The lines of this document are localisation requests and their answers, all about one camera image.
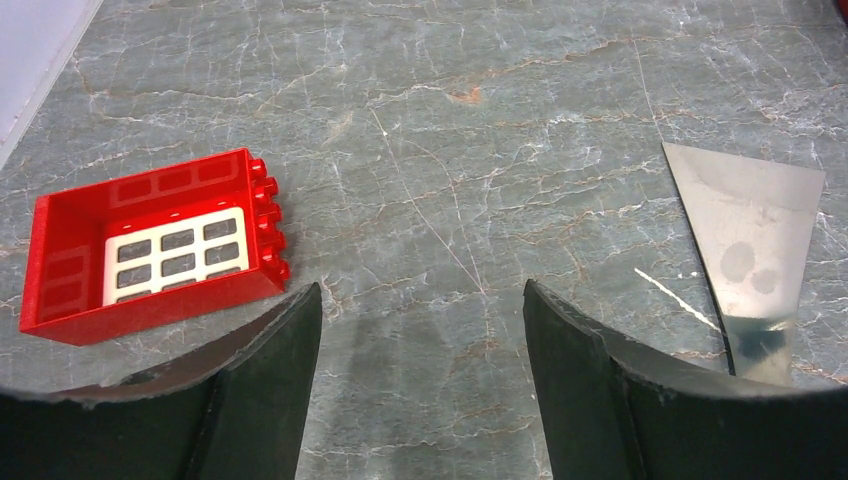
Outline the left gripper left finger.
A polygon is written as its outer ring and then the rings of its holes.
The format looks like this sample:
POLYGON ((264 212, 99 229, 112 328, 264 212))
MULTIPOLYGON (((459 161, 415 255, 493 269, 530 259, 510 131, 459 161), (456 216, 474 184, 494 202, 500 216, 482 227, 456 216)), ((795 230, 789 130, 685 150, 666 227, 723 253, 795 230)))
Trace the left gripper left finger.
POLYGON ((1 392, 5 479, 291 479, 322 332, 311 284, 110 385, 1 392))

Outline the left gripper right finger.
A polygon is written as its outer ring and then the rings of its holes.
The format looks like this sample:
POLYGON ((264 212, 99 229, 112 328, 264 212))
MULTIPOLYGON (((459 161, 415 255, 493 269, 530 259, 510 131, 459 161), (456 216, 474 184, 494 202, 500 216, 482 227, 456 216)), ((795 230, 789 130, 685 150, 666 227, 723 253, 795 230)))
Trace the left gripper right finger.
POLYGON ((843 479, 847 391, 706 369, 585 315, 544 285, 523 317, 557 479, 843 479))

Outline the metal scraper orange handle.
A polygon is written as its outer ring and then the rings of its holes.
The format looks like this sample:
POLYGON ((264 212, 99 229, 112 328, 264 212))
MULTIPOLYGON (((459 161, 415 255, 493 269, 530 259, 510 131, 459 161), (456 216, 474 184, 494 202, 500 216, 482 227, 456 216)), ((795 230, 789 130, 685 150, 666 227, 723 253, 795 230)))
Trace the metal scraper orange handle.
POLYGON ((799 298, 825 174, 665 142, 732 374, 788 386, 799 298))

